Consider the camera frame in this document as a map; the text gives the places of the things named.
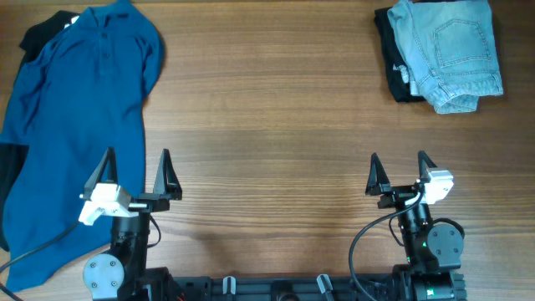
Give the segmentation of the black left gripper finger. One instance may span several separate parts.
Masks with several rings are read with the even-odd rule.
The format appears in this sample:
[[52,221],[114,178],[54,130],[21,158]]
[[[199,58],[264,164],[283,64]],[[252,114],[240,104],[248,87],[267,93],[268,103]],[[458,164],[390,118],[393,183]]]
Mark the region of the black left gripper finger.
[[113,147],[108,147],[106,149],[99,164],[84,184],[82,198],[84,200],[89,200],[93,190],[100,183],[118,183],[115,150]]
[[153,193],[160,196],[182,196],[181,184],[176,176],[168,149],[162,150]]

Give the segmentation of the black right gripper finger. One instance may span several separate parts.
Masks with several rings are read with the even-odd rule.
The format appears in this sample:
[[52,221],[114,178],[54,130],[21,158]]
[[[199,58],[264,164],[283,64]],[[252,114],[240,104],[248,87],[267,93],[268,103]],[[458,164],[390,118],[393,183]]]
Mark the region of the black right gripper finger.
[[370,157],[369,178],[365,188],[368,196],[378,196],[391,192],[391,185],[379,156],[373,153]]
[[418,152],[417,161],[419,167],[419,180],[421,182],[429,182],[431,180],[431,173],[436,170],[437,165],[423,150]]

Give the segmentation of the light blue denim shorts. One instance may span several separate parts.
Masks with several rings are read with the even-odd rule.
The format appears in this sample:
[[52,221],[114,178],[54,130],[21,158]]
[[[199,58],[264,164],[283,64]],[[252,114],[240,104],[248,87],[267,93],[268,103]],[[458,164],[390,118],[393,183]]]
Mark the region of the light blue denim shorts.
[[438,114],[470,113],[503,94],[487,1],[398,1],[387,11],[410,92]]

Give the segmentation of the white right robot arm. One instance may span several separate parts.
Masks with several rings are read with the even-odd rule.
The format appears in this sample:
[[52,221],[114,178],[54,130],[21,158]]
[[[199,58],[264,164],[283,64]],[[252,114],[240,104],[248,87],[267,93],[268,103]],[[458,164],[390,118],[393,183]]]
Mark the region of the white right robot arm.
[[419,177],[412,185],[392,186],[377,154],[370,158],[365,193],[379,196],[379,209],[395,209],[406,264],[392,270],[390,297],[395,300],[462,301],[467,299],[461,267],[465,232],[448,218],[432,218],[430,206],[446,198],[453,175],[418,152]]

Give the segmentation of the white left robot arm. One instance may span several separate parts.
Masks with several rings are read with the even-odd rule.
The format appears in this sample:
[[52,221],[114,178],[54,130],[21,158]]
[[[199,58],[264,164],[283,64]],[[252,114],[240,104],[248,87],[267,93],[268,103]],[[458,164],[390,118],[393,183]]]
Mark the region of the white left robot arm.
[[93,225],[111,217],[110,248],[84,266],[83,279],[93,300],[184,300],[183,289],[168,268],[147,268],[154,212],[166,212],[182,198],[171,155],[164,149],[152,193],[132,196],[118,183],[115,151],[108,148],[84,185],[79,221]]

